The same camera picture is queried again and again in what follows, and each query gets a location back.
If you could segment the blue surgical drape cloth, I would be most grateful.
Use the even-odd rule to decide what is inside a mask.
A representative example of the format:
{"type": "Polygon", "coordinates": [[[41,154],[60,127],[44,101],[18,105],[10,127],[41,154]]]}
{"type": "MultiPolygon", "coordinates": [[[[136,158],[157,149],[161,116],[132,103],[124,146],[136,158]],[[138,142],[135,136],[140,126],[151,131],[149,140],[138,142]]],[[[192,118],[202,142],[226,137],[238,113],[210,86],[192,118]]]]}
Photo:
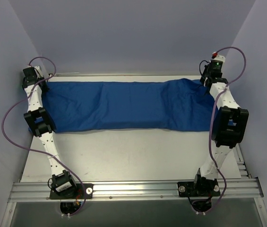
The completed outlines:
{"type": "Polygon", "coordinates": [[[209,131],[218,110],[197,81],[49,82],[42,103],[56,132],[114,129],[209,131]]]}

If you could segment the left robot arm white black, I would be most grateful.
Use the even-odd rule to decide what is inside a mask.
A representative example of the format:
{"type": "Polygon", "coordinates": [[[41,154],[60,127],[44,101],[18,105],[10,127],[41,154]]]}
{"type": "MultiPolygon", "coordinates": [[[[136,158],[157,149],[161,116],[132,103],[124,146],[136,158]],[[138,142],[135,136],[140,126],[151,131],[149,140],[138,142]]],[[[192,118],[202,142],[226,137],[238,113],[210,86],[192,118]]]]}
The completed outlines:
{"type": "Polygon", "coordinates": [[[41,73],[41,68],[28,66],[23,69],[23,73],[22,88],[28,100],[28,110],[24,114],[24,119],[33,135],[40,140],[44,151],[48,153],[52,174],[48,186],[56,196],[73,198],[77,194],[78,187],[71,173],[60,163],[54,141],[56,127],[42,104],[42,94],[49,91],[49,88],[41,73]]]}

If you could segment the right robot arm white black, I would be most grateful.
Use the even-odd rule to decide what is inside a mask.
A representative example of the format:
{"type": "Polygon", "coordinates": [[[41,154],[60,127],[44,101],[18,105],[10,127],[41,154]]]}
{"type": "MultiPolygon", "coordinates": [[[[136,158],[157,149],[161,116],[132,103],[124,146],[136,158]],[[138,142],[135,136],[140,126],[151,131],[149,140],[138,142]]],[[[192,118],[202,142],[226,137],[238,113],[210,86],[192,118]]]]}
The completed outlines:
{"type": "Polygon", "coordinates": [[[214,99],[209,129],[209,156],[198,170],[192,190],[197,195],[218,191],[217,178],[226,156],[241,143],[249,111],[234,100],[227,79],[222,77],[221,60],[211,60],[205,66],[200,82],[214,99]]]}

